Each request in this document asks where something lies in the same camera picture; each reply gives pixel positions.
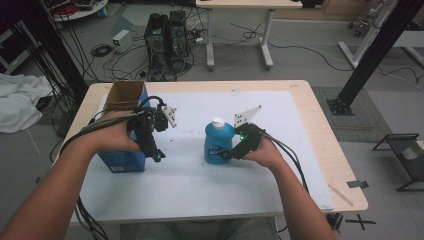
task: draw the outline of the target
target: forearm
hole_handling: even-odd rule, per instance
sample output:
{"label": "forearm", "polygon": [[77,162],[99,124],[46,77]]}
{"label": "forearm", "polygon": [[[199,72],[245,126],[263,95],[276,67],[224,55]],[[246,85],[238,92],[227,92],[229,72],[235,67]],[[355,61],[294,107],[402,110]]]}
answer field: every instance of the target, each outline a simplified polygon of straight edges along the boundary
{"label": "forearm", "polygon": [[91,136],[70,143],[46,178],[18,209],[0,239],[63,239],[85,173],[96,153]]}
{"label": "forearm", "polygon": [[335,239],[323,213],[303,188],[284,159],[270,168],[283,203],[292,239]]}

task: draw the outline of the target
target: white cap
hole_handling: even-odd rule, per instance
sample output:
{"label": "white cap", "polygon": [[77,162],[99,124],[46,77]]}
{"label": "white cap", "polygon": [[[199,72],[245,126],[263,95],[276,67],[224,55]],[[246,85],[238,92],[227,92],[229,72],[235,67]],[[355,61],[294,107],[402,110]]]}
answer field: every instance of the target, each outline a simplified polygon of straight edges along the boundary
{"label": "white cap", "polygon": [[212,119],[212,126],[215,129],[217,129],[217,130],[222,129],[224,127],[224,125],[225,125],[224,119],[222,119],[222,118],[213,118]]}

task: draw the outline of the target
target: towel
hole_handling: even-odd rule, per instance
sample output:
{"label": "towel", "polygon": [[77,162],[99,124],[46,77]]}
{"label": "towel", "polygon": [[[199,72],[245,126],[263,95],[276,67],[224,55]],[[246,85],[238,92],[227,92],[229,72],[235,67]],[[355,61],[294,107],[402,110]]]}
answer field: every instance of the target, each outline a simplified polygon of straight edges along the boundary
{"label": "towel", "polygon": [[0,73],[0,132],[17,132],[40,120],[42,113],[35,106],[51,93],[52,87],[44,76]]}

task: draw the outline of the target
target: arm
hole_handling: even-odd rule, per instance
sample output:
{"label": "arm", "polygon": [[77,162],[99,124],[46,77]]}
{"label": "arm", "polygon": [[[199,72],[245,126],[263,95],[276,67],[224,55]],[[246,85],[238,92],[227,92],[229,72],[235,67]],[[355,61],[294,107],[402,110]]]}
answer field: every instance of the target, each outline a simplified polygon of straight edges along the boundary
{"label": "arm", "polygon": [[121,122],[72,141],[12,216],[0,233],[0,240],[63,239],[91,158],[101,150],[139,151],[128,137],[126,126],[127,121]]}
{"label": "arm", "polygon": [[321,210],[269,139],[263,137],[259,148],[244,158],[274,175],[291,239],[336,239]]}

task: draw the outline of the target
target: white bracket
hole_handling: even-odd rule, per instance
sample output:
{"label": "white bracket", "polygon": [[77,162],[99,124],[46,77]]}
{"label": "white bracket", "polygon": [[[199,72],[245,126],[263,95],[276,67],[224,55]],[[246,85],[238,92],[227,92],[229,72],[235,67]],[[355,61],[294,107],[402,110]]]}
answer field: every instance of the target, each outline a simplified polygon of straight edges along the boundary
{"label": "white bracket", "polygon": [[258,107],[247,110],[246,112],[236,114],[234,116],[234,128],[237,128],[237,127],[245,124],[246,122],[248,122],[250,119],[252,119],[259,112],[259,110],[261,110],[261,108],[262,108],[262,106],[259,105]]}
{"label": "white bracket", "polygon": [[173,128],[177,126],[177,124],[175,124],[175,111],[177,111],[176,108],[162,106],[162,112],[165,114],[165,117],[168,119],[168,122]]}

